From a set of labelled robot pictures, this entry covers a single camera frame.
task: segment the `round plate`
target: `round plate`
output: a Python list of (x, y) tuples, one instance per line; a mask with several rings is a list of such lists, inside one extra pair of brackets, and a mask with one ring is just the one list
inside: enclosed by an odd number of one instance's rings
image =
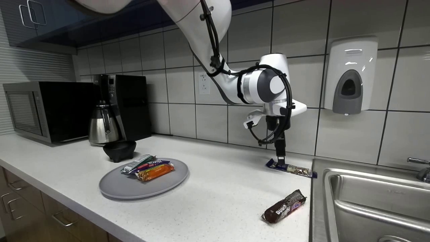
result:
[(158, 160), (170, 162), (174, 166), (174, 171), (152, 182), (142, 183), (134, 177), (126, 177), (121, 174), (122, 167), (131, 164), (129, 163), (110, 171), (102, 178), (99, 182), (99, 190), (102, 195), (114, 201), (145, 199), (168, 193), (180, 186), (188, 178), (189, 171), (185, 163), (173, 159)]

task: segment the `white countertop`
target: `white countertop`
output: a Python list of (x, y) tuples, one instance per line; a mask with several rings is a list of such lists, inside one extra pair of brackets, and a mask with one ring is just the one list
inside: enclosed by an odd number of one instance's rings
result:
[[(136, 152), (173, 158), (189, 167), (189, 178), (173, 191), (136, 202), (101, 195), (105, 174), (122, 166), (107, 162), (87, 142), (47, 147), (19, 136), (0, 136), (0, 166), (55, 198), (122, 241), (149, 242), (306, 242), (310, 179), (265, 169), (273, 151), (197, 140), (153, 136)], [(310, 169), (310, 158), (289, 164)], [(262, 213), (294, 190), (308, 202), (274, 226)]]

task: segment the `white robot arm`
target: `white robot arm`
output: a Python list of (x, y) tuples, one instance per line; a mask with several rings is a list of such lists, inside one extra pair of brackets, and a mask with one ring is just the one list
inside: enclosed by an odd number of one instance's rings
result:
[[(131, 0), (74, 0), (98, 14), (114, 14)], [(278, 163), (285, 164), (285, 135), (290, 117), (303, 113), (306, 105), (293, 101), (285, 56), (263, 56), (255, 66), (232, 72), (219, 53), (219, 42), (231, 22), (230, 0), (157, 0), (185, 35), (189, 48), (212, 78), (222, 97), (231, 105), (262, 105), (250, 115), (244, 128), (258, 125), (266, 117), (271, 134), (259, 144), (275, 144)]]

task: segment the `black cable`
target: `black cable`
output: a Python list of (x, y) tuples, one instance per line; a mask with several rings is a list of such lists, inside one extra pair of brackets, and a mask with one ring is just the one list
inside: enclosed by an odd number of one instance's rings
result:
[(251, 135), (254, 136), (254, 139), (258, 142), (259, 146), (260, 144), (275, 143), (279, 139), (279, 138), (277, 138), (278, 131), (279, 130), (286, 131), (289, 128), (289, 127), (285, 128), (285, 125), (290, 123), (291, 109), (294, 109), (291, 87), (290, 87), (289, 81), (286, 80), (286, 76), (282, 72), (279, 72), (279, 70), (277, 70), (277, 69), (274, 69), (274, 68), (271, 68), (269, 65), (258, 65), (258, 64), (255, 66), (251, 66), (251, 68), (248, 68), (246, 70), (242, 70), (242, 72), (238, 72), (238, 73), (232, 73), (230, 70), (226, 72), (223, 69), (224, 68), (224, 62), (220, 61), (217, 31), (216, 31), (213, 19), (211, 17), (211, 10), (207, 6), (205, 0), (200, 0), (200, 3), (201, 3), (201, 9), (203, 9), (201, 21), (205, 22), (208, 37), (209, 37), (209, 41), (211, 41), (212, 53), (213, 53), (213, 56), (211, 57), (211, 66), (213, 69), (216, 69), (216, 72), (215, 72), (216, 74), (223, 73), (223, 74), (227, 74), (227, 76), (234, 76), (234, 77), (242, 78), (242, 76), (244, 76), (247, 73), (252, 73), (252, 72), (259, 70), (259, 69), (266, 69), (266, 70), (271, 70), (274, 74), (277, 74), (281, 78), (281, 81), (283, 84), (283, 91), (279, 92), (277, 96), (274, 96), (274, 99), (278, 97), (279, 95), (282, 95), (283, 92), (287, 93), (287, 100), (286, 100), (287, 107), (286, 107), (286, 111), (285, 111), (285, 115), (283, 115), (285, 120), (281, 120), (279, 121), (281, 124), (277, 124), (277, 128), (269, 136), (266, 136), (265, 139), (256, 138), (256, 135), (252, 132), (252, 128), (248, 127)]

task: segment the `sink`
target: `sink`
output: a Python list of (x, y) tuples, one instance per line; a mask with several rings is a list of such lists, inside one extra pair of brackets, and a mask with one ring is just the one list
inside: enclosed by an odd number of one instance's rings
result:
[(428, 242), (430, 185), (414, 174), (314, 160), (314, 242)]

